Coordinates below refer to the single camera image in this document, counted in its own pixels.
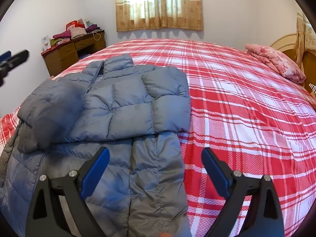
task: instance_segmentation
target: bed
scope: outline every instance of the bed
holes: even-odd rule
[[[185,40],[120,42],[57,77],[124,53],[136,65],[175,66],[187,75],[191,126],[179,139],[192,236],[204,236],[225,203],[203,168],[201,151],[206,146],[232,170],[272,177],[285,236],[291,236],[316,198],[316,102],[310,94],[244,51]],[[0,120],[0,153],[18,124],[17,111]],[[231,236],[241,230],[249,204],[247,197]]]

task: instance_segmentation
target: pile of clothes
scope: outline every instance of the pile of clothes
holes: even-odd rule
[[[53,47],[54,45],[60,45],[62,43],[69,42],[72,39],[79,38],[87,34],[102,31],[102,29],[98,27],[97,24],[92,24],[89,21],[87,21],[87,26],[88,27],[86,29],[82,27],[75,27],[63,33],[53,35],[53,39],[51,39],[50,41],[51,47]]]

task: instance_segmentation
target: white wall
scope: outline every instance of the white wall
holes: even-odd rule
[[[0,87],[0,117],[11,113],[46,78],[41,38],[65,31],[83,16],[81,0],[15,0],[0,23],[0,53],[27,49],[29,60],[12,70]]]
[[[179,38],[244,49],[246,43],[271,45],[296,32],[295,0],[203,0],[204,31],[163,29],[116,32],[115,0],[84,0],[86,19],[108,34],[108,45],[135,38]]]

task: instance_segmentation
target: desk drawer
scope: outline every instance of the desk drawer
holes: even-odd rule
[[[61,54],[63,55],[63,58],[72,54],[72,53],[75,53],[77,52],[76,49],[75,49],[75,45],[74,43],[70,43],[70,44],[67,44],[65,46],[62,46],[60,48],[60,51],[61,51]]]
[[[92,44],[94,44],[94,38],[90,37],[90,38],[83,39],[83,40],[76,42],[75,47],[76,47],[76,50],[80,50],[80,49],[85,48],[85,47],[92,45]]]

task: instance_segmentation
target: brown floral curtain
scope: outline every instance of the brown floral curtain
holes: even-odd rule
[[[301,65],[304,52],[316,50],[316,34],[305,14],[297,13],[296,64]]]
[[[116,0],[117,31],[203,30],[201,0]]]

